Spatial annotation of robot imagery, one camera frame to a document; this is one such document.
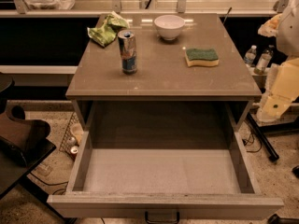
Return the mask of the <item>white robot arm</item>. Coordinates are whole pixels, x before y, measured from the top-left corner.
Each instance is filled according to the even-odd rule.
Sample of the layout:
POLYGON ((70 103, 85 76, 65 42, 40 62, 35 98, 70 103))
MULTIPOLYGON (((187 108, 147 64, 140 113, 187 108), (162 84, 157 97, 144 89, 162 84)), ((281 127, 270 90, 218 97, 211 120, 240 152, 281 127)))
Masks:
POLYGON ((257 111, 259 121, 272 122, 299 97, 299 0, 291 0, 281 14, 259 28, 258 34, 274 36, 277 50, 287 56, 281 65, 270 66, 257 111))

